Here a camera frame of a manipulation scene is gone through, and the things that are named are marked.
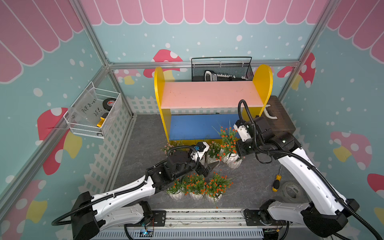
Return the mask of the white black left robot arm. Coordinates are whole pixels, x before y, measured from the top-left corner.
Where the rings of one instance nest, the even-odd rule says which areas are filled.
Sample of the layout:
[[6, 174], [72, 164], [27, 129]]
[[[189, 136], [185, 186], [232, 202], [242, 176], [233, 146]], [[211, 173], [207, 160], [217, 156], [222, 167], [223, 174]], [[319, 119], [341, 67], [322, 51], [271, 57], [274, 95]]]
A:
[[207, 177], [215, 165], [205, 166], [202, 159], [209, 150], [206, 142], [170, 148], [167, 158], [146, 169], [138, 180], [105, 192], [78, 196], [68, 213], [52, 221], [52, 226], [71, 225], [75, 240], [90, 240], [112, 223], [112, 213], [124, 206], [173, 188], [177, 180], [194, 172]]

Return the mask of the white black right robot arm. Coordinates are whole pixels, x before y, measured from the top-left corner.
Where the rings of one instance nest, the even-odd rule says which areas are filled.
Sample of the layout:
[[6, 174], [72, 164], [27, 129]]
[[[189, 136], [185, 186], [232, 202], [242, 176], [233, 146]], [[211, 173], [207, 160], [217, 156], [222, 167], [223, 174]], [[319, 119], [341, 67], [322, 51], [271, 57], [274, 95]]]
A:
[[252, 117], [245, 100], [238, 104], [239, 120], [234, 125], [241, 139], [237, 142], [239, 156], [265, 154], [277, 160], [295, 177], [310, 202], [282, 203], [268, 200], [260, 207], [265, 224], [286, 221], [305, 225], [319, 237], [335, 236], [345, 239], [339, 232], [354, 217], [377, 240], [381, 235], [358, 213], [359, 204], [341, 195], [311, 162], [299, 141], [289, 132], [275, 134], [262, 116]]

